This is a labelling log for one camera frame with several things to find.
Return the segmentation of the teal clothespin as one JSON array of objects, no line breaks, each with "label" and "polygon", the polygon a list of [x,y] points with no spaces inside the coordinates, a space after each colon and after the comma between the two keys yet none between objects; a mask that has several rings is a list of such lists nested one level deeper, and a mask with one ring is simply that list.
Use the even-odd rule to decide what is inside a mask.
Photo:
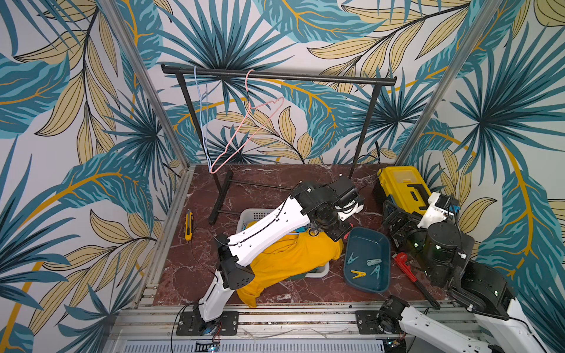
[{"label": "teal clothespin", "polygon": [[356,256],[354,252],[351,252],[351,253],[350,253],[350,256],[349,256],[348,259],[347,259],[346,264],[347,264],[347,265],[352,265],[354,262],[356,262],[357,259],[358,259],[358,256]]},{"label": "teal clothespin", "polygon": [[380,272],[381,272],[381,264],[377,264],[372,272],[371,272],[371,276],[373,276],[375,279],[380,279]]}]

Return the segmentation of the yellow t-shirt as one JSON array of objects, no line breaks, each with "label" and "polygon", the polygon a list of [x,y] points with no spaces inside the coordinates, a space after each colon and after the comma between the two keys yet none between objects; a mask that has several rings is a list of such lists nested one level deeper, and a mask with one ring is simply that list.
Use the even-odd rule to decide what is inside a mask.
[{"label": "yellow t-shirt", "polygon": [[342,240],[335,242],[324,232],[317,236],[308,232],[288,234],[251,262],[255,278],[237,290],[238,297],[247,306],[256,307],[256,299],[266,288],[338,260],[343,250]]}]

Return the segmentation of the mint white clothespin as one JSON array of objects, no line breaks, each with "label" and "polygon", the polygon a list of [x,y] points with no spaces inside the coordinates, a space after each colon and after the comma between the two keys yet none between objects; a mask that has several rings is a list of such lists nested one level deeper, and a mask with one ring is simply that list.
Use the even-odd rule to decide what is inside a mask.
[{"label": "mint white clothespin", "polygon": [[381,259],[370,259],[366,261],[367,266],[376,266],[382,263]]}]

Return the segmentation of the yellow clothespin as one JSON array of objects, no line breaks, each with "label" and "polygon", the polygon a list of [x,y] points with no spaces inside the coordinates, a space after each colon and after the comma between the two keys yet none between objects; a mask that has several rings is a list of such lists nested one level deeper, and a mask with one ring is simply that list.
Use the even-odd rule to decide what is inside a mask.
[{"label": "yellow clothespin", "polygon": [[352,279],[359,279],[366,276],[366,272],[351,270],[350,273],[352,274]]}]

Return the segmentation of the light blue wire hanger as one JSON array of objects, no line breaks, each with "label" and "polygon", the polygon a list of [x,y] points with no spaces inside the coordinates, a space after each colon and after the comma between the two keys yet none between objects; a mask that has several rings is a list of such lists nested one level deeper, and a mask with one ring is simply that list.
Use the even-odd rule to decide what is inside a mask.
[{"label": "light blue wire hanger", "polygon": [[210,171],[212,163],[211,163],[210,152],[207,148],[207,143],[208,143],[208,128],[207,128],[208,113],[205,112],[205,109],[210,106],[209,101],[208,101],[209,92],[208,92],[208,85],[205,85],[204,91],[201,91],[200,84],[199,84],[198,77],[197,77],[197,68],[196,67],[194,67],[194,83],[196,85],[197,93],[198,93],[198,97],[199,97],[200,111],[199,111],[199,114],[198,114],[198,120],[199,120],[201,131],[202,131],[202,145],[203,145],[202,149],[203,149],[203,152],[204,152],[204,156],[205,156],[205,159],[206,159],[208,170]]}]

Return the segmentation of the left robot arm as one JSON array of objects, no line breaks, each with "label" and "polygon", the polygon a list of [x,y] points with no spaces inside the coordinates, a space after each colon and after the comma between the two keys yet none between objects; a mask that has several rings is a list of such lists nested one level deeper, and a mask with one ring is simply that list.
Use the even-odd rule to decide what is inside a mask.
[{"label": "left robot arm", "polygon": [[205,295],[179,311],[176,334],[208,336],[227,329],[235,335],[238,315],[224,312],[232,294],[255,278],[251,263],[260,253],[290,232],[307,225],[324,232],[332,241],[352,230],[349,217],[364,208],[364,198],[347,176],[319,184],[299,182],[277,208],[255,225],[216,237],[219,264]]}]

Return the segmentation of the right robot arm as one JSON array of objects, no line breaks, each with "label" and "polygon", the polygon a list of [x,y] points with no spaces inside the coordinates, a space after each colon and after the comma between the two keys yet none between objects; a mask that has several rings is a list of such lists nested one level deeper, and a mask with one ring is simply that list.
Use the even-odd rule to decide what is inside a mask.
[{"label": "right robot arm", "polygon": [[383,206],[383,226],[397,251],[392,259],[435,308],[438,300],[416,278],[416,260],[431,285],[444,288],[456,304],[472,313],[495,342],[489,352],[548,352],[508,282],[491,266],[471,259],[474,238],[461,231],[456,207],[430,206],[424,215],[391,202]]}]

